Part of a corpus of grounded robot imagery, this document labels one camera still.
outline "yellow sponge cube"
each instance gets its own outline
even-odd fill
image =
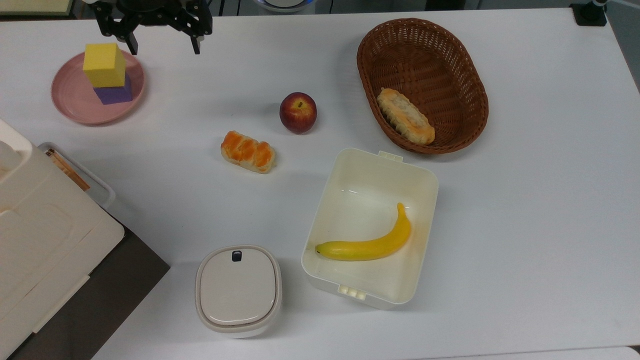
[[[87,44],[82,70],[94,88],[124,86],[127,65],[116,43]]]

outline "purple sponge cube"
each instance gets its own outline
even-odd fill
[[[98,95],[103,105],[133,100],[133,96],[131,95],[131,79],[128,74],[124,76],[124,86],[93,88],[93,91]]]

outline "banana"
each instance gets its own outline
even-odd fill
[[[398,202],[398,219],[391,231],[381,238],[368,241],[328,241],[316,245],[316,252],[326,258],[342,261],[374,260],[398,251],[411,235],[411,222],[404,205]]]

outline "wicker basket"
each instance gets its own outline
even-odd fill
[[[403,149],[445,154],[468,146],[484,129],[484,86],[465,47],[439,25],[397,19],[376,26],[360,43],[358,71],[378,124]],[[401,92],[427,116],[433,143],[419,145],[396,132],[376,101],[381,88]]]

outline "bread roll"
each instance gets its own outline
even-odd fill
[[[271,170],[276,152],[266,142],[258,142],[237,131],[229,131],[220,145],[222,157],[247,170],[266,174]]]
[[[428,145],[435,140],[435,129],[429,124],[427,117],[403,94],[383,88],[377,100],[382,113],[407,140],[421,145]]]

